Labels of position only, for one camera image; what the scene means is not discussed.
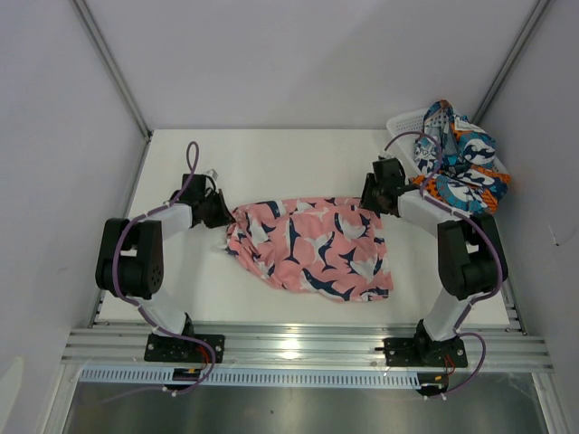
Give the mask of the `pink shark print shorts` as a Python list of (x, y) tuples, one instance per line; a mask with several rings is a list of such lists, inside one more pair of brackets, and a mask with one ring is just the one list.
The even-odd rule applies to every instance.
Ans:
[(354, 197), (240, 205), (225, 252), (272, 288), (332, 301), (388, 298), (394, 281), (381, 216)]

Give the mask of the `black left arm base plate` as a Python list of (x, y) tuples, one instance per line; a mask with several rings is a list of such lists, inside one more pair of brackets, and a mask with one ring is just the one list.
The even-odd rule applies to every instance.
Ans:
[(196, 339), (204, 344), (196, 344), (183, 339), (150, 334), (144, 352), (144, 360), (150, 363), (207, 363), (212, 356), (208, 350), (214, 350), (214, 362), (223, 361), (225, 349), (224, 335), (197, 335)]

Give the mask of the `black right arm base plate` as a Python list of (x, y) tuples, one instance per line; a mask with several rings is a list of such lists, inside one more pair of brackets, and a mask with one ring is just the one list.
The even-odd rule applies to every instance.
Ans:
[(432, 341), (424, 337), (385, 338), (375, 351), (384, 355), (390, 367), (458, 367), (468, 366), (464, 343), (458, 338)]

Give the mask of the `blue orange patterned shorts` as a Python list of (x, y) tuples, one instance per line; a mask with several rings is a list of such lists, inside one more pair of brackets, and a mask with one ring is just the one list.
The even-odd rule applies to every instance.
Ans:
[(412, 183), (463, 212), (495, 213), (510, 184), (498, 167), (495, 139), (445, 99), (428, 108), (422, 132), (413, 155), (420, 174)]

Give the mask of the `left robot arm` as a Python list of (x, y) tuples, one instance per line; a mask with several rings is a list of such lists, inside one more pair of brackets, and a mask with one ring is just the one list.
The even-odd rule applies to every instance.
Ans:
[(164, 242), (200, 224), (233, 223), (216, 179), (214, 170), (184, 175), (167, 203), (133, 219), (106, 220), (101, 237), (97, 287), (132, 305), (155, 335), (166, 337), (165, 351), (178, 362), (195, 354), (196, 336), (190, 316), (163, 289)]

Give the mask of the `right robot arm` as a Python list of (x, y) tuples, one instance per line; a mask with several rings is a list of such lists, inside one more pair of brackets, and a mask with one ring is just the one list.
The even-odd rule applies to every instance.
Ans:
[(492, 215), (471, 216), (411, 184), (396, 158), (379, 158), (365, 177), (363, 208), (401, 218), (433, 235), (438, 243), (441, 292), (413, 337), (386, 338), (381, 347), (390, 367), (441, 367), (451, 356), (467, 364), (459, 330), (471, 309), (494, 297), (508, 276), (508, 266)]

